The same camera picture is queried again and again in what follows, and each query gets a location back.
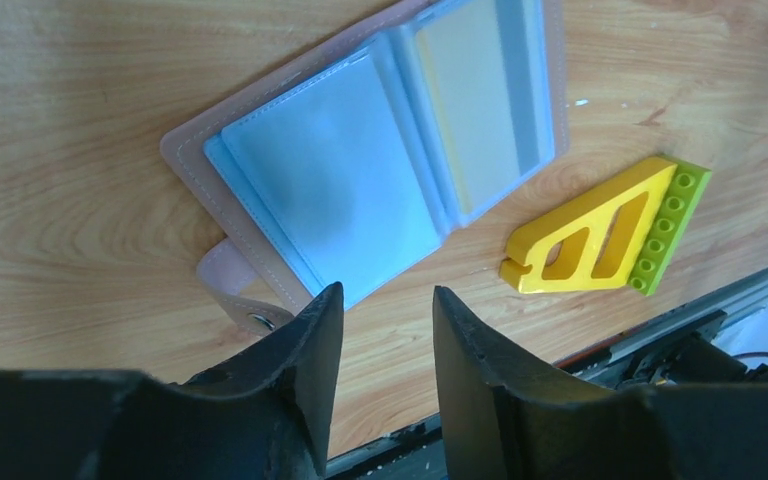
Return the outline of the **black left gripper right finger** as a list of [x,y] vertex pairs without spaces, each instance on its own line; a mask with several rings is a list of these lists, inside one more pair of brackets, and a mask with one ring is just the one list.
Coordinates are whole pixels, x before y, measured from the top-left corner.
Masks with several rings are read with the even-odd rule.
[[531,354],[449,288],[432,318],[452,479],[768,479],[768,369],[616,391]]

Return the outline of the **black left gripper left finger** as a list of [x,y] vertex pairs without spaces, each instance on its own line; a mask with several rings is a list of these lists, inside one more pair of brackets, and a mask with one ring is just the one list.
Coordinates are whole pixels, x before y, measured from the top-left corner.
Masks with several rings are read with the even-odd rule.
[[344,326],[333,283],[182,384],[0,370],[0,479],[322,479]]

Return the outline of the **pink leather card holder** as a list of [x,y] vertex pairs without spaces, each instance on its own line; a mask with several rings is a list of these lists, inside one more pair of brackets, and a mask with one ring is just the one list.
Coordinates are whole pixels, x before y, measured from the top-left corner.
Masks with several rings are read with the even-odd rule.
[[197,274],[266,335],[328,285],[352,307],[569,147],[558,1],[400,1],[174,128],[225,232]]

